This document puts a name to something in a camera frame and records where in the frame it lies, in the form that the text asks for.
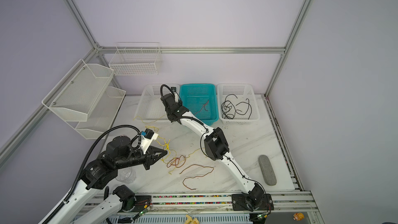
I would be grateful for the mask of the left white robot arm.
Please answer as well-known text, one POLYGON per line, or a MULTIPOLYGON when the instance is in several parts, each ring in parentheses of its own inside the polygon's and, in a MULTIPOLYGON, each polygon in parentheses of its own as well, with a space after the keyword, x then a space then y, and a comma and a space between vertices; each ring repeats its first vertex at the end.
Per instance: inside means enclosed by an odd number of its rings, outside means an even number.
POLYGON ((167 152, 151 146, 158 134, 150 129, 140 131, 137 127, 125 124, 137 132, 133 138, 117 136, 106 146, 97 159, 89 162, 92 149, 89 149, 74 182, 63 199, 41 220, 42 224, 68 224, 82 208, 110 181, 118 176, 121 169, 142 165, 149 170, 167 152))

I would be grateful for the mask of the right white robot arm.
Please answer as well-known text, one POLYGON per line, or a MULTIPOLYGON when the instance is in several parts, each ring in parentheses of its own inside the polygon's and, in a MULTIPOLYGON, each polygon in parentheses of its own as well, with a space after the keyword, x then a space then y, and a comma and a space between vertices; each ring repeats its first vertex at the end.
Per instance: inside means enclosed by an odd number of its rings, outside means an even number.
POLYGON ((212 128, 196 118, 183 106, 176 93, 161 94, 161 101, 168 120, 178 122, 200 136, 202 153, 213 161, 219 161, 227 168, 242 191, 245 209, 255 211, 262 205, 269 204, 271 199, 267 196, 263 186, 251 179, 235 161, 221 128, 212 128))

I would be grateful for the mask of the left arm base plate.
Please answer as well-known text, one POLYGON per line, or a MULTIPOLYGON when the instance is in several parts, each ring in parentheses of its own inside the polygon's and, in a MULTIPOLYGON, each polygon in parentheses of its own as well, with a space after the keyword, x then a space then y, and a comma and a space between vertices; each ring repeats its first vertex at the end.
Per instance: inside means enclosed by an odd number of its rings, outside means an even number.
POLYGON ((150 195, 135 195, 134 197, 124 197, 120 198, 119 201, 122 203, 121 209, 118 211, 120 213, 134 212, 138 213, 145 208, 148 208, 152 201, 152 196, 150 195))

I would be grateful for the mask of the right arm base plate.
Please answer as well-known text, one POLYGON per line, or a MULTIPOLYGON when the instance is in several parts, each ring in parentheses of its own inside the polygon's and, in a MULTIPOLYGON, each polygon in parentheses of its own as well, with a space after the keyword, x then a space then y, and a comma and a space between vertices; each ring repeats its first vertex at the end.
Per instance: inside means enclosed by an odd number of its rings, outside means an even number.
POLYGON ((249 194, 233 194, 232 207, 234 211, 273 211, 274 203, 270 194, 255 200, 249 194))

